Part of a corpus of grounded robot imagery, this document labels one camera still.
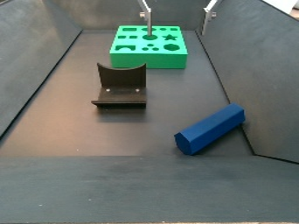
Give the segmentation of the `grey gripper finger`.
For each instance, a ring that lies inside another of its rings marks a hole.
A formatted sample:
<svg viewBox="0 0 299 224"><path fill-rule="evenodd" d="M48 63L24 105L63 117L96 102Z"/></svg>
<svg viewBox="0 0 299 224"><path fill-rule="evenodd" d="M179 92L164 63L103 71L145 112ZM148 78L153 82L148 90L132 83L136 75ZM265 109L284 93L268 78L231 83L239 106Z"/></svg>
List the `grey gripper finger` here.
<svg viewBox="0 0 299 224"><path fill-rule="evenodd" d="M200 35L205 34L208 22L211 21L212 18L216 17L216 12L213 11L213 8L215 8L216 4L217 4L217 0L209 0L208 5L203 8L204 19L203 19Z"/></svg>
<svg viewBox="0 0 299 224"><path fill-rule="evenodd" d="M140 17L147 22L147 35L152 35L152 9L149 8L145 0L136 0L139 3L139 6L141 8Z"/></svg>

